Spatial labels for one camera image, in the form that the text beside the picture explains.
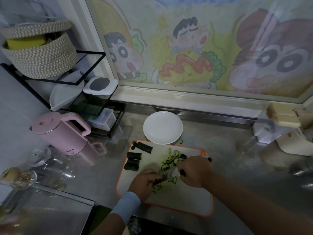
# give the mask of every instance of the pink kettle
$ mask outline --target pink kettle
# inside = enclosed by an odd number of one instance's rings
[[[80,131],[70,120],[76,120],[85,130]],[[87,143],[85,136],[91,132],[90,126],[78,114],[62,115],[56,111],[33,120],[31,130],[65,155],[79,153]]]

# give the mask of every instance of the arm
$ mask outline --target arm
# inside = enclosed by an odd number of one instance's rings
[[[208,190],[227,206],[256,235],[312,234],[313,224],[252,192],[233,185],[215,173],[210,163],[201,156],[177,162],[186,176],[180,176],[188,186]]]
[[[139,207],[140,203],[150,197],[154,180],[161,178],[152,169],[139,173],[129,186],[126,195],[119,200],[111,213],[91,235],[121,235],[131,215]]]

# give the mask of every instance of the knife handle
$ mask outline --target knife handle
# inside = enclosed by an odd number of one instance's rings
[[[209,162],[212,162],[212,158],[206,158],[206,159],[208,159]],[[181,169],[179,173],[183,176],[186,176],[186,172],[183,169]]]

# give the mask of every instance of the white plate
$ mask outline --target white plate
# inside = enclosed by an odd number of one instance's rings
[[[81,78],[81,73],[79,70],[68,74],[62,81],[67,82],[77,82]],[[57,84],[50,95],[50,106],[53,111],[59,110],[62,107],[67,107],[78,97],[78,95],[83,91],[85,81],[82,80],[77,86]]]
[[[151,142],[170,144],[182,135],[183,125],[180,118],[168,111],[151,114],[143,124],[143,133]]]

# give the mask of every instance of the black metal rack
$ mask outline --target black metal rack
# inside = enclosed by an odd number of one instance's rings
[[[63,75],[61,75],[57,80],[51,80],[51,79],[33,79],[33,78],[29,78],[26,77],[25,75],[21,74],[13,65],[8,65],[5,63],[0,63],[0,65],[11,75],[13,76],[21,85],[23,85],[33,96],[35,96],[42,104],[44,104],[48,109],[51,108],[49,102],[47,102],[40,94],[37,93],[37,91],[35,91],[28,83],[27,81],[29,80],[33,80],[33,81],[42,81],[42,82],[50,82],[50,83],[58,83],[58,84],[66,84],[66,85],[74,85],[77,86],[79,85],[87,76],[89,73],[91,73],[91,71],[104,59],[104,57],[106,56],[105,52],[95,52],[95,51],[83,51],[83,50],[76,50],[76,53],[78,54],[84,54],[84,56],[82,58],[80,58],[77,63],[79,63],[84,57],[86,57],[88,54],[91,55],[101,55],[100,58],[85,72],[85,74],[83,74],[81,76],[81,78],[77,81],[77,82],[66,82],[66,81],[62,81],[61,79],[66,76],[67,73],[72,73],[73,70],[69,70],[67,72],[65,72]],[[85,94],[84,92],[82,92],[81,94],[84,94],[87,98],[87,102],[92,102],[92,101],[102,101],[103,104],[101,105],[101,108],[98,110],[97,113],[90,113],[87,112],[86,109],[88,107],[88,103],[87,105],[82,108],[81,110],[75,110],[75,108],[73,107],[73,104],[75,103],[75,101],[80,97],[80,95],[73,101],[73,103],[67,108],[67,109],[60,109],[60,110],[64,110],[64,111],[71,111],[71,112],[75,112],[78,114],[89,114],[92,116],[99,116],[102,112],[102,110],[105,107],[110,107],[114,110],[114,114],[116,117],[116,122],[114,123],[114,125],[112,126],[110,131],[105,131],[105,130],[101,130],[101,129],[96,129],[96,128],[92,128],[92,133],[90,136],[93,137],[100,137],[100,138],[110,138],[111,135],[113,134],[113,132],[115,131],[116,126],[118,125],[119,121],[121,120],[123,113],[125,111],[125,105],[122,103],[115,103],[110,101],[112,95],[114,94],[114,92],[108,97],[108,99],[102,99],[102,98],[97,98],[96,96],[92,96],[89,97],[90,95]]]

